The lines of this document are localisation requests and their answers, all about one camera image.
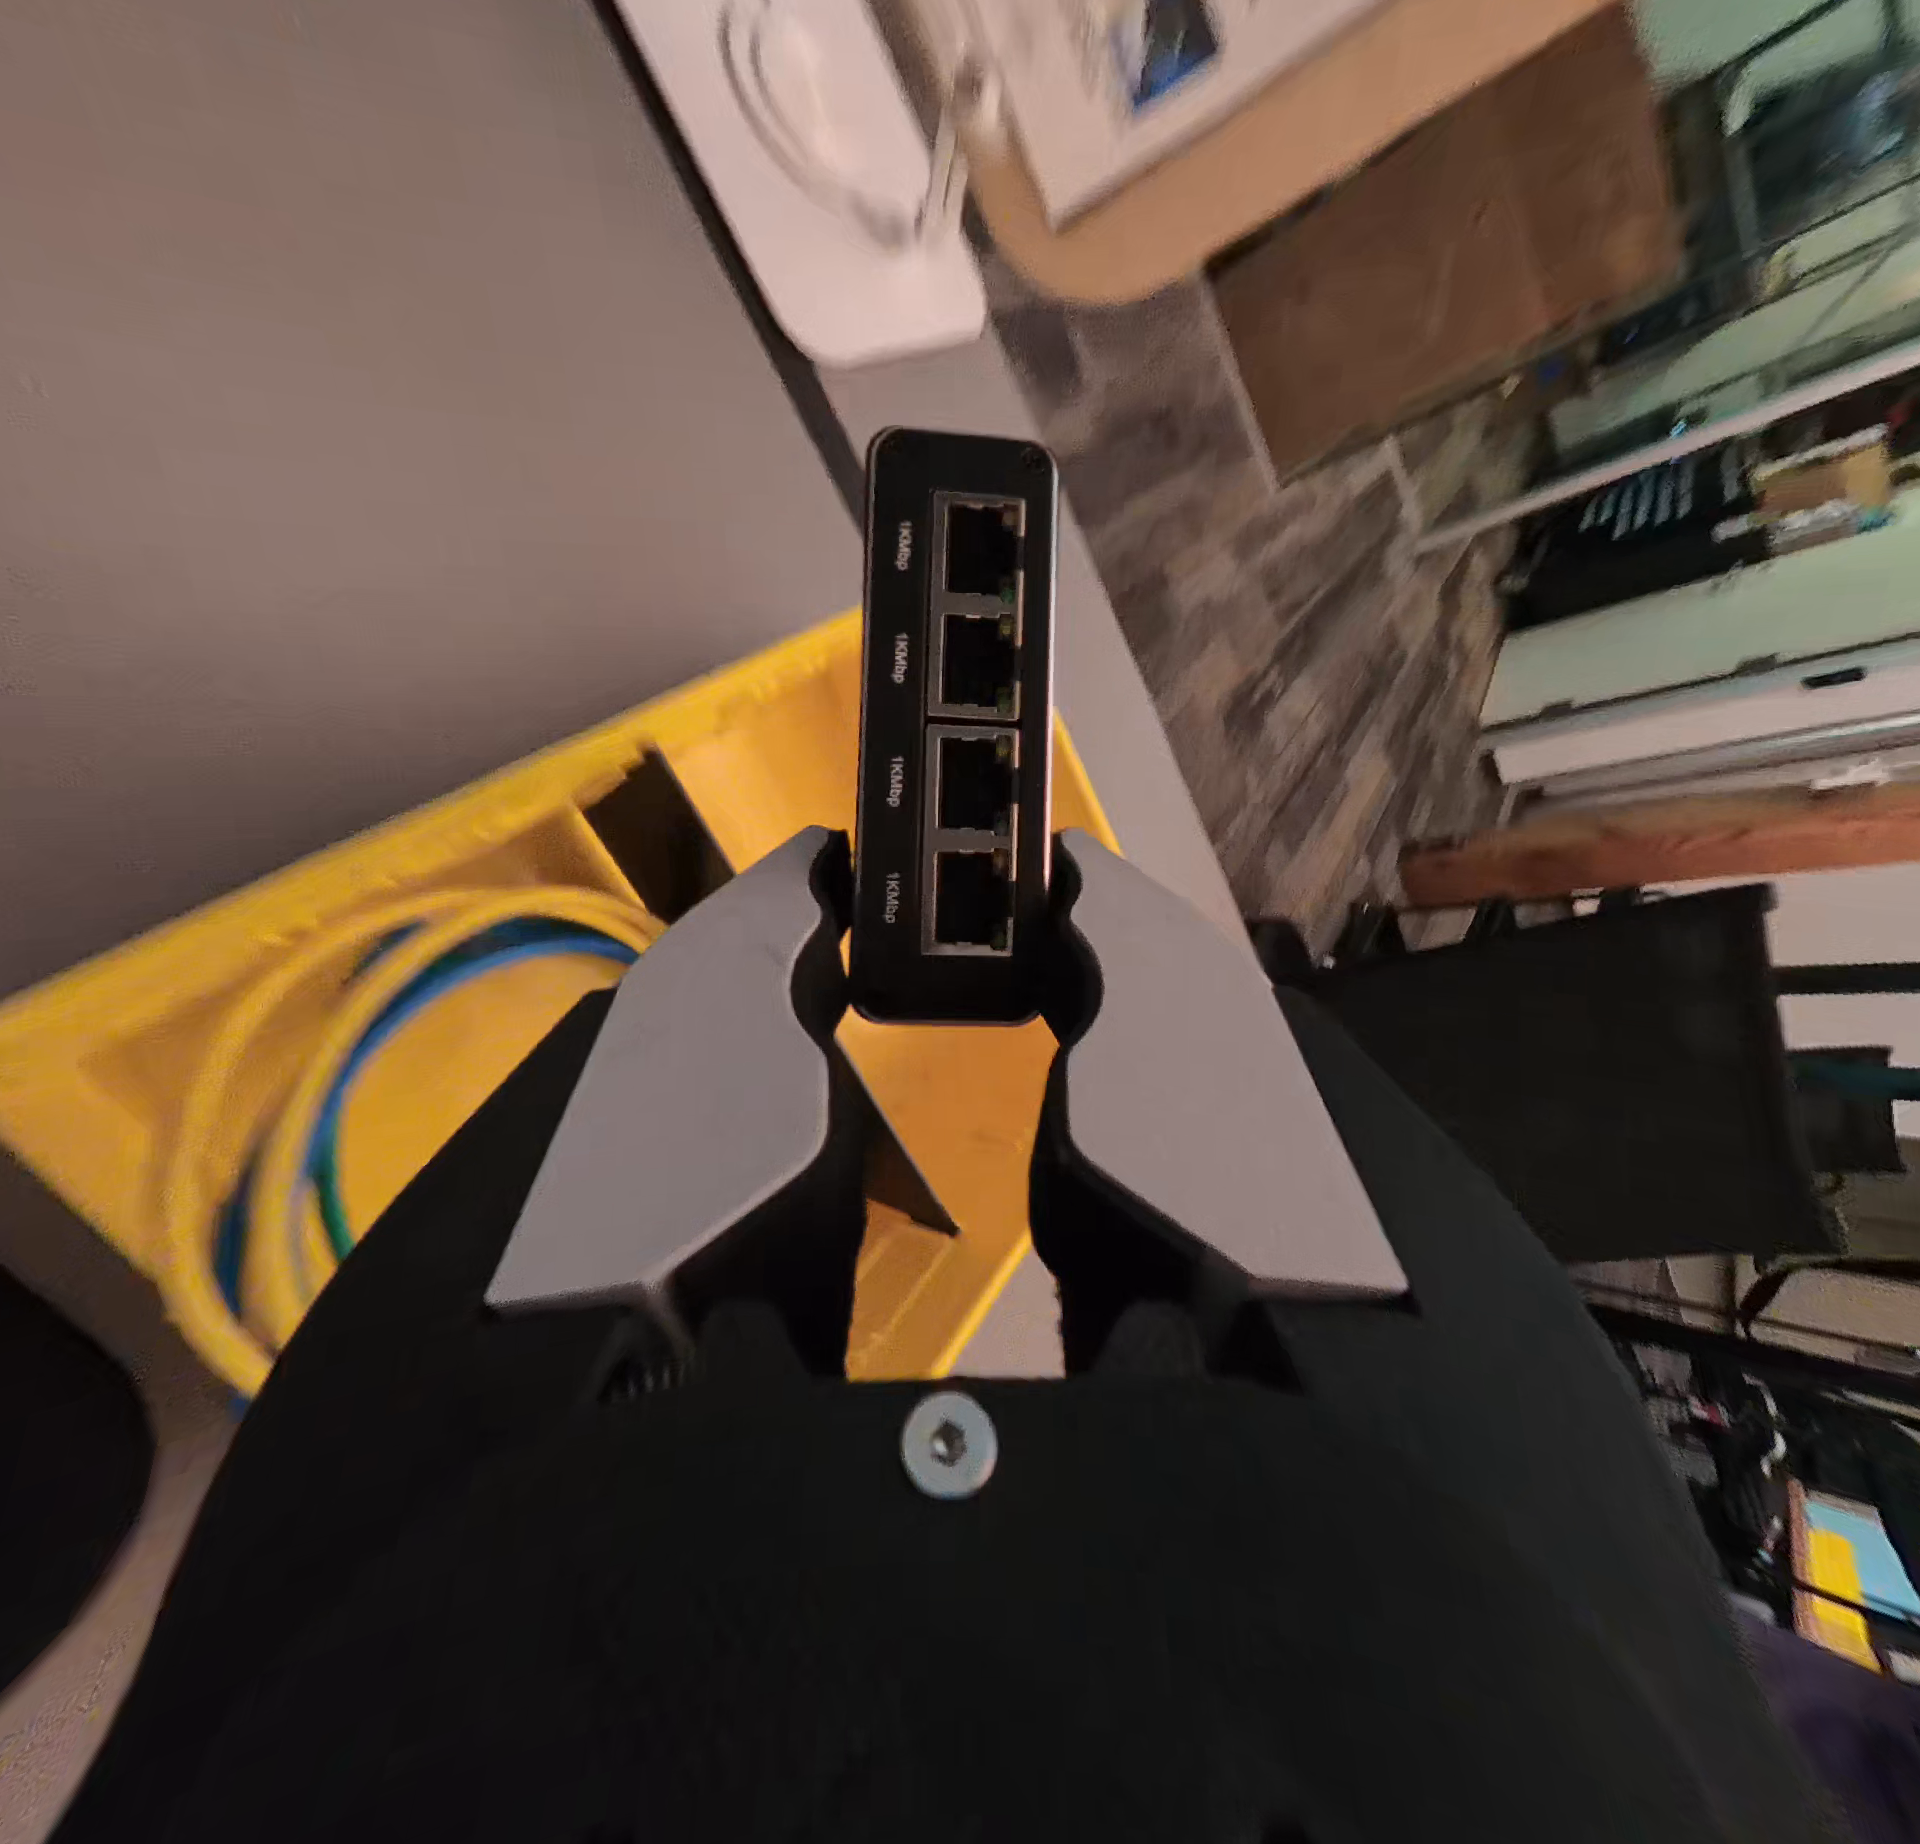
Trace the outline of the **black ethernet switch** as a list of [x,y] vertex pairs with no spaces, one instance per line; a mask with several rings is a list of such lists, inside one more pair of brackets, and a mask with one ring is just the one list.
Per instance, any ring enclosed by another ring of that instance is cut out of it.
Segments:
[[1060,465],[887,425],[865,449],[851,1010],[1039,1017],[1053,857]]

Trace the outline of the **yellow plastic bin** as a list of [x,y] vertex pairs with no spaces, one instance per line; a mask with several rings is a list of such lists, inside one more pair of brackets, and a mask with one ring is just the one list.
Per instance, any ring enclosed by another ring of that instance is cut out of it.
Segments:
[[735,868],[851,832],[856,698],[839,613],[5,999],[5,1151],[249,1403],[382,1209],[670,932],[584,804],[661,749]]

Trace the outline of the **black partition panel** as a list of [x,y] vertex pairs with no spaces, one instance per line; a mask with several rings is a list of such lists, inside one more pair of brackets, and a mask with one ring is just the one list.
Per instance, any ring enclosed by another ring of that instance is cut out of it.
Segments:
[[1289,920],[1248,937],[1557,1261],[1835,1257],[1768,912],[1768,886],[1733,886],[1435,948],[1316,960]]

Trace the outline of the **wooden instruction sheet board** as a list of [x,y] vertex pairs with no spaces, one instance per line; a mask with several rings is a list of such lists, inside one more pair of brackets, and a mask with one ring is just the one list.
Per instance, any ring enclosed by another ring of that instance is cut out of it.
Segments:
[[1183,281],[1622,0],[880,0],[1045,294]]

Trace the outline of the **white shelving rack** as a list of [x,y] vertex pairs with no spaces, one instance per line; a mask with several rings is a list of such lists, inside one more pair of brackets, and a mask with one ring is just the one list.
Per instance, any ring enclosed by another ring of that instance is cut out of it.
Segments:
[[1917,711],[1920,0],[1629,0],[1661,237],[1491,391],[1423,554],[1493,561],[1510,791]]

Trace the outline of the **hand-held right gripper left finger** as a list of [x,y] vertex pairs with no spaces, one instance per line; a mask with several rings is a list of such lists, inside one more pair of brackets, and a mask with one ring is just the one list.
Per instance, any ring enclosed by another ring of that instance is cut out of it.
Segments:
[[839,1043],[851,837],[809,826],[614,988],[492,1277],[495,1309],[845,1309],[865,1099]]

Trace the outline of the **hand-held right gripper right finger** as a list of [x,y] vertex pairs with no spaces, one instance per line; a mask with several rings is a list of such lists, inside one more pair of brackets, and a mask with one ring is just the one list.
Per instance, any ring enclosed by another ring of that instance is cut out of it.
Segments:
[[1413,1293],[1252,948],[1090,832],[1053,837],[1039,1015],[1037,1250],[1070,1304]]

